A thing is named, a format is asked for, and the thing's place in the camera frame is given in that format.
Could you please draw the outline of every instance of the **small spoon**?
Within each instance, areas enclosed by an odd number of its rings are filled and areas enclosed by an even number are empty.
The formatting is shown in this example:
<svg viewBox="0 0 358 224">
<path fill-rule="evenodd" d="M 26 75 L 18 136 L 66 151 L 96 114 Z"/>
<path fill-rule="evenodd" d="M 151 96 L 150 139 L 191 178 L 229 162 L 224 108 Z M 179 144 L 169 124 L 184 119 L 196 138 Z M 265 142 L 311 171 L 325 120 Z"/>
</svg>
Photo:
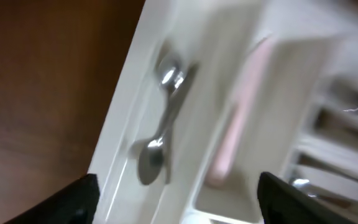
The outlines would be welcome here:
<svg viewBox="0 0 358 224">
<path fill-rule="evenodd" d="M 159 175 L 165 163 L 167 168 L 166 183 L 170 181 L 170 148 L 172 124 L 178 114 L 181 103 L 172 98 L 185 79 L 181 63 L 176 55 L 165 56 L 157 68 L 160 86 L 167 91 L 167 109 L 165 110 L 156 135 L 145 143 L 138 161 L 138 175 L 144 185 L 151 184 Z"/>
</svg>

